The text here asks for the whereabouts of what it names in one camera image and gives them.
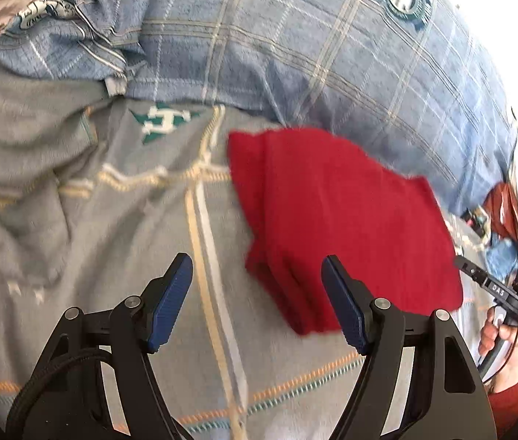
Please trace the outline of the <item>person's right hand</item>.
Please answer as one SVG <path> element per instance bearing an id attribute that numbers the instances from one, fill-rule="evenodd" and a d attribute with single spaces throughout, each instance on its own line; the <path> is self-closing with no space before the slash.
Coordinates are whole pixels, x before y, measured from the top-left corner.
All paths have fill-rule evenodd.
<path id="1" fill-rule="evenodd" d="M 518 384 L 518 327 L 499 322 L 496 308 L 492 307 L 486 313 L 485 324 L 480 332 L 480 356 L 490 353 L 495 348 L 497 339 L 502 340 L 503 346 L 497 355 L 499 364 L 495 368 L 495 374 L 488 382 L 491 393 L 501 393 Z"/>

